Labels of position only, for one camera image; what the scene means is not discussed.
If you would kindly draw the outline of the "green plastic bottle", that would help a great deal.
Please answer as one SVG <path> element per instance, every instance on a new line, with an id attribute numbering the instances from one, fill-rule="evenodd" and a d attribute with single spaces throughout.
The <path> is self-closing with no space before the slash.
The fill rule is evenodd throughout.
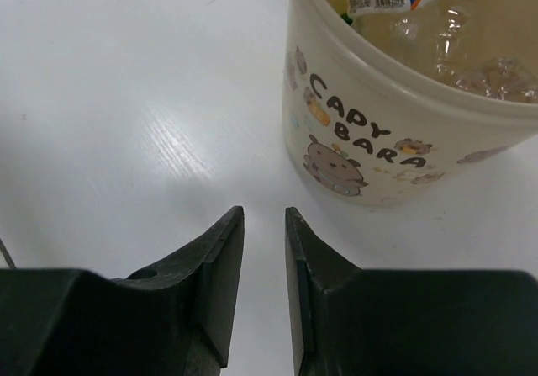
<path id="1" fill-rule="evenodd" d="M 353 19 L 347 14 L 347 13 L 343 13 L 341 15 L 341 18 L 348 24 L 348 25 L 352 25 L 353 24 Z"/>

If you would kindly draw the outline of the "large clear crushed bottle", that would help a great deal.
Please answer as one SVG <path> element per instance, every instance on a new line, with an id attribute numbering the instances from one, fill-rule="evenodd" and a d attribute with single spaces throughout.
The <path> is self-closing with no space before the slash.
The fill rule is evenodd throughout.
<path id="1" fill-rule="evenodd" d="M 449 82 L 464 61 L 474 0 L 432 0 L 391 24 L 391 57 L 437 82 Z"/>

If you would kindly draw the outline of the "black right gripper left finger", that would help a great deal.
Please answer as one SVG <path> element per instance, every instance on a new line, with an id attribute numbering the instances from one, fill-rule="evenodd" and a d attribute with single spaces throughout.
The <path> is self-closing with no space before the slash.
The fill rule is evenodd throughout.
<path id="1" fill-rule="evenodd" d="M 127 278 L 2 271 L 2 374 L 219 374 L 229 361 L 244 237 L 244 210 L 235 206 Z"/>

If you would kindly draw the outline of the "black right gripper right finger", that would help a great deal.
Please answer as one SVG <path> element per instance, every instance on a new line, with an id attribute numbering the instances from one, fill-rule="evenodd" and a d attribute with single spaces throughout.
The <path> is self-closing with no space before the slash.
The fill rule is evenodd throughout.
<path id="1" fill-rule="evenodd" d="M 285 247 L 295 374 L 536 374 L 528 273 L 362 269 L 294 207 Z"/>

